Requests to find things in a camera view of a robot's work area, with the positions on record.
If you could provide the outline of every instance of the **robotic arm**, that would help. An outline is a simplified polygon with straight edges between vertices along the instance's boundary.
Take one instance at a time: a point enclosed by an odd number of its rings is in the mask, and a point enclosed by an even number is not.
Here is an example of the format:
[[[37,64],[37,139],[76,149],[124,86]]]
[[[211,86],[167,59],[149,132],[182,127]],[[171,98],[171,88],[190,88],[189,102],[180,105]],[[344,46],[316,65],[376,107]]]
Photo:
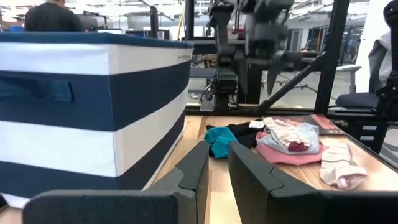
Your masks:
[[[268,92],[271,93],[276,76],[291,59],[280,50],[287,38],[287,17],[294,0],[214,0],[210,2],[210,27],[215,30],[218,69],[212,83],[213,106],[208,110],[228,110],[229,97],[234,95],[238,78],[232,71],[237,57],[251,63],[268,65]],[[228,43],[227,26],[234,10],[246,14],[245,48],[239,52]]]

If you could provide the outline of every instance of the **wooden tabletop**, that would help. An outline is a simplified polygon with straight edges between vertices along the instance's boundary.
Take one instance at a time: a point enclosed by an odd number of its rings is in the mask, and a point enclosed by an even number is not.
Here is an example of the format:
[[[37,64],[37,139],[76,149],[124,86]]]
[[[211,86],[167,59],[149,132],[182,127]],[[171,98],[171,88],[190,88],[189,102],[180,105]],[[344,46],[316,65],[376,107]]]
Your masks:
[[[206,125],[226,126],[251,121],[253,118],[243,117],[204,117],[186,116],[184,134],[176,145],[173,153],[164,164],[155,181],[168,173],[206,134]],[[337,141],[346,142],[351,146],[353,160],[357,165],[366,168],[369,179],[356,190],[393,190],[398,191],[398,174],[377,160],[368,151],[360,148],[345,136],[323,136],[321,142],[330,146]],[[229,179],[229,169],[226,160],[209,161],[209,194],[206,209],[206,223],[239,224],[241,223],[238,208]],[[278,165],[278,168],[302,182],[320,190],[333,190],[319,178],[320,163],[304,166]],[[21,224],[20,211],[7,209],[0,213],[1,224]]]

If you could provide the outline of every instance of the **pink cloth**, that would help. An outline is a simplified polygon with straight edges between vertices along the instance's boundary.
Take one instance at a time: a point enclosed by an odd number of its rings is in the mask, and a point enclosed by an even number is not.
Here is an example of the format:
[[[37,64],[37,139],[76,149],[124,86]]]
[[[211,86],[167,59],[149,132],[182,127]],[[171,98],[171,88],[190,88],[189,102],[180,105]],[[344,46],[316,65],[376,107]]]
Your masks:
[[[258,139],[267,136],[268,133],[259,132],[256,136],[256,141]],[[304,165],[312,162],[320,162],[322,160],[322,153],[325,152],[328,148],[321,143],[319,144],[319,154],[297,154],[297,155],[288,155],[278,150],[275,150],[265,144],[257,145],[257,151],[271,164],[292,164],[292,165]]]

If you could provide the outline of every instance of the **person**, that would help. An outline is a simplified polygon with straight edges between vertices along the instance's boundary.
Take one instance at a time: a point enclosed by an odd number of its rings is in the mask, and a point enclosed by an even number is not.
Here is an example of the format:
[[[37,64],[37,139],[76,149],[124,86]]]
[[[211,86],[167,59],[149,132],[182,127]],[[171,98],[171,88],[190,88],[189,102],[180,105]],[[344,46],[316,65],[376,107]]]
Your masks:
[[[65,0],[47,0],[29,9],[25,16],[25,31],[84,32],[79,17],[65,8]]]

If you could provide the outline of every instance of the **clothing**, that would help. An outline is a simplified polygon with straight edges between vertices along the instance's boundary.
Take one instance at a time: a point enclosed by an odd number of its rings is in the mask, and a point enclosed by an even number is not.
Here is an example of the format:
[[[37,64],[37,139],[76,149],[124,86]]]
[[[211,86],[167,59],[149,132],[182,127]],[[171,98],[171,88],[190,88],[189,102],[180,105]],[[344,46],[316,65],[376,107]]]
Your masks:
[[[263,138],[257,139],[257,145],[265,144],[275,150],[278,150],[284,154],[319,154],[319,128],[307,123],[302,123],[295,127],[295,130],[300,132],[303,137],[309,140],[310,146],[305,151],[295,151],[287,149],[278,140],[275,140],[272,133],[264,136]]]
[[[352,162],[349,146],[339,143],[322,154],[320,178],[328,185],[351,190],[368,178],[366,169]]]
[[[43,3],[26,14],[25,30],[33,32],[85,31],[78,16],[53,3]]]
[[[250,122],[245,122],[242,124],[229,124],[227,128],[231,131],[233,136],[238,140],[240,144],[250,149],[255,147],[256,144],[256,134],[262,131],[263,128],[249,128]],[[206,129],[209,131],[214,128],[214,126],[208,125]],[[213,151],[210,149],[209,156],[215,157]]]
[[[289,152],[304,152],[310,147],[310,141],[296,126],[270,117],[264,118],[272,138]]]
[[[227,127],[215,127],[207,131],[205,141],[210,145],[215,159],[228,158],[229,142],[237,141]]]
[[[260,132],[257,133],[256,139],[262,139],[266,136],[271,136],[271,135],[269,133]],[[283,164],[292,164],[300,166],[304,164],[321,161],[322,153],[327,150],[327,147],[319,143],[318,154],[291,154],[291,155],[282,153],[265,144],[258,144],[256,149],[263,156],[263,158],[271,164],[283,163]]]

